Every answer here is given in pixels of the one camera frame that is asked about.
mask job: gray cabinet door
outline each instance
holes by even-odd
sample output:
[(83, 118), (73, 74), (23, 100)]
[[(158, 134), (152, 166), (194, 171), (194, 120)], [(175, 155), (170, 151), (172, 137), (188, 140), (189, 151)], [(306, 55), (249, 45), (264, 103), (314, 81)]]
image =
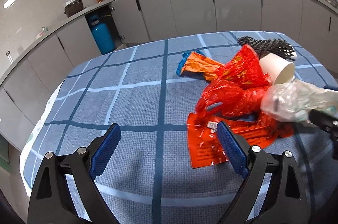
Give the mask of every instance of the gray cabinet door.
[(170, 0), (179, 37), (216, 32), (213, 0)]
[(281, 32), (298, 41), (303, 0), (262, 0), (262, 31)]
[(59, 86), (74, 68), (55, 33), (34, 47), (27, 59), (50, 93)]
[(43, 114), (51, 94), (26, 57), (11, 71), (2, 86), (19, 110), (35, 125)]
[(123, 43), (149, 42), (142, 12), (136, 0), (115, 0), (112, 2), (112, 8), (112, 16)]
[(314, 55), (318, 61), (324, 57), (327, 42), (330, 11), (315, 0), (303, 0), (303, 13), (298, 43)]
[(338, 73), (338, 16), (331, 12), (331, 26), (325, 43), (324, 56), (321, 63), (325, 68)]
[(84, 15), (56, 31), (74, 67), (101, 55)]
[(150, 41), (177, 37), (170, 0), (139, 0)]
[(261, 0), (215, 0), (217, 31), (261, 30)]
[(17, 108), (2, 86), (0, 86), (0, 120), (2, 136), (19, 151), (22, 151), (34, 125)]

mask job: blue plaid tablecloth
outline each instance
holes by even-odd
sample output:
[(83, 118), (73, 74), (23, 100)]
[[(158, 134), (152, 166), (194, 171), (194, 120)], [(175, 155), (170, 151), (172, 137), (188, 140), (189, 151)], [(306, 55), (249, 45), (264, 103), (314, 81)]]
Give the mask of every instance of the blue plaid tablecloth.
[[(229, 162), (192, 169), (186, 120), (207, 82), (178, 77), (184, 52), (199, 49), (222, 63), (239, 51), (237, 38), (282, 38), (297, 52), (295, 76), (318, 87), (337, 87), (330, 73), (299, 44), (281, 33), (234, 31), (162, 40), (123, 49), (77, 66), (63, 82), (24, 166), (32, 187), (43, 155), (73, 153), (103, 135), (112, 123), (122, 136), (103, 175), (95, 183), (122, 223), (216, 223), (242, 178)], [(277, 139), (265, 150), (294, 154), (306, 188), (310, 213), (327, 201), (338, 184), (329, 135), (297, 125), (295, 135)], [(67, 177), (79, 216), (88, 215), (74, 180)], [(264, 180), (251, 217), (259, 213), (269, 177)]]

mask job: blue gripper pad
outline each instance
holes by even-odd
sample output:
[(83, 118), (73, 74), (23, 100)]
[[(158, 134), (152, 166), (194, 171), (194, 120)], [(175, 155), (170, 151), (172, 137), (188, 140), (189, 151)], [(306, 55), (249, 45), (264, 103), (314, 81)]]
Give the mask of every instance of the blue gripper pad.
[(230, 128), (223, 124), (223, 122), (217, 125), (217, 138), (229, 158), (234, 171), (245, 179), (249, 174), (246, 155), (230, 132)]
[(97, 176), (103, 174), (108, 165), (117, 144), (121, 139), (121, 129), (119, 125), (115, 125), (106, 138), (102, 141), (99, 148), (92, 156), (91, 169), (89, 171), (90, 177), (94, 180)]

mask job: blue gas cylinder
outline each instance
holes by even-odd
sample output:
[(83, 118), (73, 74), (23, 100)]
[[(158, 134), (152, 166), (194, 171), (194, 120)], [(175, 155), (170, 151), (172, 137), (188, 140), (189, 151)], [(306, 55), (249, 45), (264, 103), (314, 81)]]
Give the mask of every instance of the blue gas cylinder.
[(113, 38), (108, 26), (104, 22), (99, 22), (97, 15), (91, 17), (92, 34), (102, 55), (112, 52), (115, 49)]

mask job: silver screw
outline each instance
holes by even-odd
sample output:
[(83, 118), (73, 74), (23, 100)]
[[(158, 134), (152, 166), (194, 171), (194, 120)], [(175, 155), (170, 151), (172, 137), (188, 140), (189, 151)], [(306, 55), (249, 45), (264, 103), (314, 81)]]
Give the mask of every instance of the silver screw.
[(48, 152), (48, 153), (46, 153), (45, 157), (47, 159), (52, 158), (53, 157), (53, 153), (52, 152)]
[(286, 151), (286, 152), (284, 153), (284, 155), (285, 155), (286, 157), (288, 157), (288, 158), (292, 157), (291, 151)]
[(259, 146), (252, 146), (251, 149), (256, 153), (259, 153), (261, 151), (261, 148)]
[(84, 154), (87, 151), (87, 149), (85, 147), (81, 147), (77, 150), (78, 154)]

